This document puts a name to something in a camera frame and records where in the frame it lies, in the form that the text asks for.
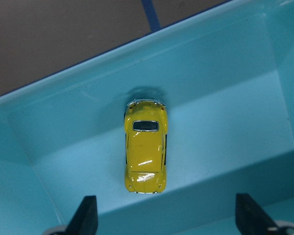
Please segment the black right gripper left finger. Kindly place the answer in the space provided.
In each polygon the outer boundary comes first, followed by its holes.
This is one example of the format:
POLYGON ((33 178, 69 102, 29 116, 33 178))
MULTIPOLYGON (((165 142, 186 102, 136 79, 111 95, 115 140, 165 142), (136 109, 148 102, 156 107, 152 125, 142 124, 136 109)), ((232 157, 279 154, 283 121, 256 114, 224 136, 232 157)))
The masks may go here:
POLYGON ((95 235, 98 229, 97 198, 85 196, 65 229, 66 235, 95 235))

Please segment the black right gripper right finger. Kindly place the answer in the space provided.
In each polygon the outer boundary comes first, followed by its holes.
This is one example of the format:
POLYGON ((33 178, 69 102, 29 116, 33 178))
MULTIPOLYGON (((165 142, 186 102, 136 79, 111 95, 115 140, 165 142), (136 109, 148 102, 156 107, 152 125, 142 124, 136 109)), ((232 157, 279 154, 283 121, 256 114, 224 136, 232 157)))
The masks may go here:
POLYGON ((248 193, 237 193, 235 223, 242 235, 277 235, 279 228, 248 193))

